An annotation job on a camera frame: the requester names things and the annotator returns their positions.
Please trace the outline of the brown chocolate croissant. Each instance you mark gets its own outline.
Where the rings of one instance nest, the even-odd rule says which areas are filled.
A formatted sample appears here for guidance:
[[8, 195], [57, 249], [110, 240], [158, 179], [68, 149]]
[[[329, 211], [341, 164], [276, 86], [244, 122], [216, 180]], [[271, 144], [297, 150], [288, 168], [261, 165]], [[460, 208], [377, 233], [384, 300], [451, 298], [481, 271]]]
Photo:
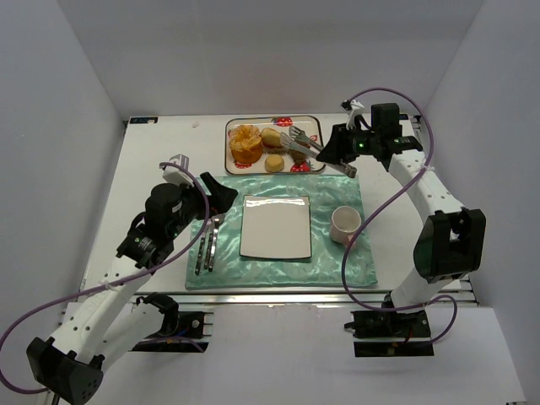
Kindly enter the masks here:
[[289, 149], [289, 155], [295, 165], [301, 165], [307, 159], [307, 155], [305, 153], [298, 151], [296, 149], [293, 149], [293, 148]]

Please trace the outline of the silver metal tongs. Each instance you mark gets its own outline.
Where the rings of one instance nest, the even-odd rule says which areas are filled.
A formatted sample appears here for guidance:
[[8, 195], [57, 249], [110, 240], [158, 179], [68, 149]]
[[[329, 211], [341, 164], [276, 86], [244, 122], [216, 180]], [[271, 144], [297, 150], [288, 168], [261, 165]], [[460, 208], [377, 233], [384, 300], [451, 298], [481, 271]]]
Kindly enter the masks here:
[[[308, 157], [316, 159], [318, 154], [323, 150], [323, 146], [318, 142], [310, 139], [304, 130], [297, 126], [289, 128], [289, 132], [280, 133], [280, 143], [288, 150], [294, 150], [306, 154]], [[355, 178], [357, 169], [349, 164], [340, 163], [338, 165], [326, 163], [326, 166], [346, 175], [349, 178]]]

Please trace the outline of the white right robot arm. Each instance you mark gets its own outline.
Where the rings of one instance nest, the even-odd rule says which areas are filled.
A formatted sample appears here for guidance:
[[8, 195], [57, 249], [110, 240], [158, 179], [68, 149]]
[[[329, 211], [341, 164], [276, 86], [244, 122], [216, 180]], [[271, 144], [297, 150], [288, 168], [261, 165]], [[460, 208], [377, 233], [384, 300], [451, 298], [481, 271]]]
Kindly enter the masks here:
[[389, 294], [386, 306], [398, 312], [416, 312], [443, 287], [478, 270], [486, 217], [468, 209], [445, 187], [429, 166], [425, 147], [406, 136], [395, 103], [373, 105], [370, 119], [356, 100], [343, 102], [344, 124], [332, 128], [317, 160], [343, 165], [359, 156], [372, 156], [402, 186], [424, 225], [413, 249], [413, 269]]

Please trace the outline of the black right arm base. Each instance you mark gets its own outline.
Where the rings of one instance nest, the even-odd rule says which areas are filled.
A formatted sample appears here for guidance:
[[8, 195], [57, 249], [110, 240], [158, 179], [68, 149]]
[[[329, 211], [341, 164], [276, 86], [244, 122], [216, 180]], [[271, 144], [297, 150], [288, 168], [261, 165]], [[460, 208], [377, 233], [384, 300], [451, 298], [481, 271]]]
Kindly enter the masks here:
[[431, 330], [424, 310], [416, 313], [352, 312], [344, 329], [354, 337], [356, 358], [432, 357]]

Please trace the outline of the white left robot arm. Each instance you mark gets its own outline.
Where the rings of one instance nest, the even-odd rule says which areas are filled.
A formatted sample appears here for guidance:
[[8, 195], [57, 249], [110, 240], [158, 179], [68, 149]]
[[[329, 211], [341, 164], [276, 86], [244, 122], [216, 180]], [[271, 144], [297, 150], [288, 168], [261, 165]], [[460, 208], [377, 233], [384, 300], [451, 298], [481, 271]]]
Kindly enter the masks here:
[[48, 339], [36, 337], [26, 350], [35, 379], [70, 404], [87, 403], [105, 371], [145, 338], [178, 333], [178, 304], [165, 294], [149, 294], [130, 315], [117, 317], [173, 252], [175, 238], [194, 220], [227, 213], [238, 196], [209, 173], [201, 175], [202, 187], [181, 173], [164, 179], [117, 247], [100, 282], [102, 291], [85, 299]]

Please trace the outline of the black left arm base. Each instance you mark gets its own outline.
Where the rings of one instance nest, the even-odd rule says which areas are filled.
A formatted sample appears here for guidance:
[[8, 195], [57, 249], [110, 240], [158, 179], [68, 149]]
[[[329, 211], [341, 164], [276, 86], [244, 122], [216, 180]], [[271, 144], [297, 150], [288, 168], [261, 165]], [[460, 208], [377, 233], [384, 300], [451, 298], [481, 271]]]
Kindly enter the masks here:
[[140, 305], [153, 305], [165, 310], [161, 328], [137, 343], [132, 352], [145, 353], [200, 353], [208, 349], [213, 335], [214, 313], [205, 310], [185, 310], [173, 304], [170, 296], [152, 293], [138, 296], [132, 303], [135, 310]]

